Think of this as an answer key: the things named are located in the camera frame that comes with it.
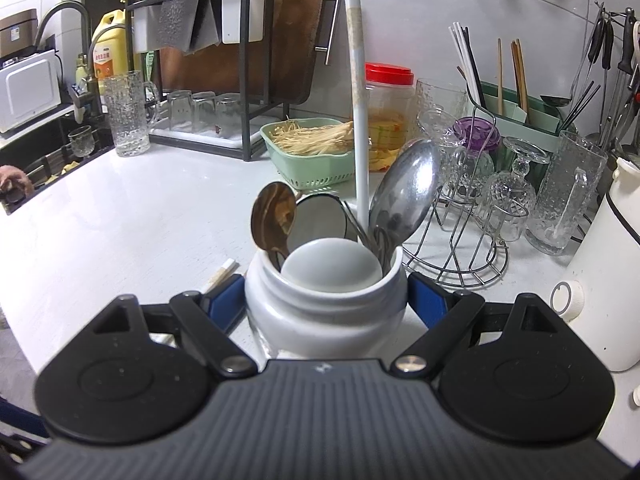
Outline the person's left hand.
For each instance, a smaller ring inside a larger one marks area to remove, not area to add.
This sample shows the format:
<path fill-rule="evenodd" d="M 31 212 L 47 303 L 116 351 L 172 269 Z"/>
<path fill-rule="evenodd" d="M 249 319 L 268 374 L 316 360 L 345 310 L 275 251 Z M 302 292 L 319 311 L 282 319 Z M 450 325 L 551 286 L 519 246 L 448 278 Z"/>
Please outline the person's left hand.
<path fill-rule="evenodd" d="M 2 193 L 19 190 L 26 197 L 35 193 L 34 185 L 28 175 L 20 168 L 11 165 L 0 167 L 0 190 Z"/>

